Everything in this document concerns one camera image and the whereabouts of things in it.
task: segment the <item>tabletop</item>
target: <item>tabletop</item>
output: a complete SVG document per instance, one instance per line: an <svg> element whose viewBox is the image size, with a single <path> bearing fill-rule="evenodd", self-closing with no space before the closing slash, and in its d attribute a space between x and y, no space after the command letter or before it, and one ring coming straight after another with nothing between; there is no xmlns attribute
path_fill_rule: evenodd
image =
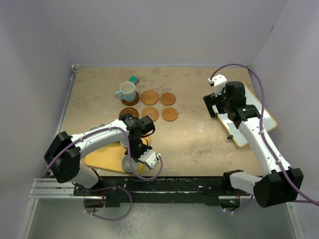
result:
<svg viewBox="0 0 319 239"><path fill-rule="evenodd" d="M207 83L213 67L80 67L72 87L61 131L69 135L86 132L91 126L109 124L118 119L125 108L114 96L120 84L137 76L141 95L154 90L159 95L171 92L176 96L172 105L178 118L167 122L161 112L167 106L158 101L154 108L159 119L151 136L152 147L163 158L161 176L219 176L224 172L242 169L248 174L261 175L258 161L249 145L238 147L218 118L210 118L203 97L213 92ZM218 72L228 81L241 81L253 91L249 72L245 68L224 68ZM147 107L141 101L135 106ZM145 168L142 175L156 174ZM103 169L101 176L123 175Z"/></svg>

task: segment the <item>round wooden coaster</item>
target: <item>round wooden coaster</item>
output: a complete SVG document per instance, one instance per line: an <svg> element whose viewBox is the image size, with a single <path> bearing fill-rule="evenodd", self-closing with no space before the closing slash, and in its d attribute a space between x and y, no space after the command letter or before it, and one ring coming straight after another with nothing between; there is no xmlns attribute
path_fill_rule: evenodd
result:
<svg viewBox="0 0 319 239"><path fill-rule="evenodd" d="M172 104L175 103L176 97L173 93L166 92L160 96L160 101L163 105L171 106Z"/></svg>
<svg viewBox="0 0 319 239"><path fill-rule="evenodd" d="M136 118L140 117L140 114L137 111L137 109L133 107L127 107L122 109L119 116L126 115L126 114L131 114L133 117L136 117Z"/></svg>
<svg viewBox="0 0 319 239"><path fill-rule="evenodd" d="M141 117L144 117L144 116L149 116L151 118L151 120L153 120L153 122L155 122L159 118L160 113L154 107L146 107L141 112Z"/></svg>
<svg viewBox="0 0 319 239"><path fill-rule="evenodd" d="M121 100L122 103L125 105L125 106L134 106L136 105L139 101L140 101L140 95L138 92L136 92L136 97L135 97L135 100L133 102L127 102L125 100Z"/></svg>
<svg viewBox="0 0 319 239"><path fill-rule="evenodd" d="M144 105L152 106L155 105L159 101L160 97L155 91L144 91L141 94L141 101Z"/></svg>
<svg viewBox="0 0 319 239"><path fill-rule="evenodd" d="M173 107L167 107L161 112L161 116L166 121L174 121L178 117L178 112Z"/></svg>

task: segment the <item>gray wall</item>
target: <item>gray wall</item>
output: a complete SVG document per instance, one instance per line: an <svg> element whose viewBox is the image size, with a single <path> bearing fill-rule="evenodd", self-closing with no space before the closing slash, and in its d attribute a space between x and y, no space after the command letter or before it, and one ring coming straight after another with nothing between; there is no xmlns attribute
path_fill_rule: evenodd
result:
<svg viewBox="0 0 319 239"><path fill-rule="evenodd" d="M34 0L0 2L0 237L16 238L45 168L71 67Z"/></svg>
<svg viewBox="0 0 319 239"><path fill-rule="evenodd" d="M39 0L72 64L251 64L287 0Z"/></svg>
<svg viewBox="0 0 319 239"><path fill-rule="evenodd" d="M266 107L278 121L272 139L291 165L301 168L302 189L317 200L318 41L319 1L288 0L253 63L265 87ZM307 238L318 238L319 208L298 205L298 209Z"/></svg>

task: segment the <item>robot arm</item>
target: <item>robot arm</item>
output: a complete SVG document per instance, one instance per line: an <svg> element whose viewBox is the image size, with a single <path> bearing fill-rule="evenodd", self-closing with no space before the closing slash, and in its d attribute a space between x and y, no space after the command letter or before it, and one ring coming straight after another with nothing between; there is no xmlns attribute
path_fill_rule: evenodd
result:
<svg viewBox="0 0 319 239"><path fill-rule="evenodd" d="M132 115L124 115L112 123L90 132L74 135L61 132L55 137L44 156L47 164L67 145L79 140L62 154L51 167L59 183L72 181L86 188L92 188L99 182L98 174L92 168L85 166L82 158L108 144L126 140L121 130L107 130L112 127L121 128L129 136L130 153L134 161L144 163L149 169L154 169L158 165L158 155L155 154L152 147L143 144L141 139L147 133L155 131L153 121L148 116L138 119Z"/></svg>
<svg viewBox="0 0 319 239"><path fill-rule="evenodd" d="M224 177L228 182L228 186L254 195L261 207L295 200L298 195L297 192L284 178L280 167L261 137L259 111L254 105L246 104L243 83L227 82L227 79L222 75L209 79L208 83L215 88L213 94L203 97L210 116L212 118L216 117L212 106L216 106L219 114L227 114L235 127L247 139L263 172L262 178L249 175L242 170L226 172ZM291 180L300 188L303 180L301 170L299 168L293 169L280 155L266 130L264 131L264 136L281 160L282 166Z"/></svg>

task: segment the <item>green object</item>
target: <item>green object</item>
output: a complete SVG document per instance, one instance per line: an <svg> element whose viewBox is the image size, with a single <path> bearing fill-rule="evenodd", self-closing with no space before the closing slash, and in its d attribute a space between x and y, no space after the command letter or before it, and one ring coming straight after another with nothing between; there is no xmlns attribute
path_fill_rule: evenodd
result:
<svg viewBox="0 0 319 239"><path fill-rule="evenodd" d="M139 82L139 78L137 78L136 76L131 76L130 77L130 82L133 82L135 85Z"/></svg>

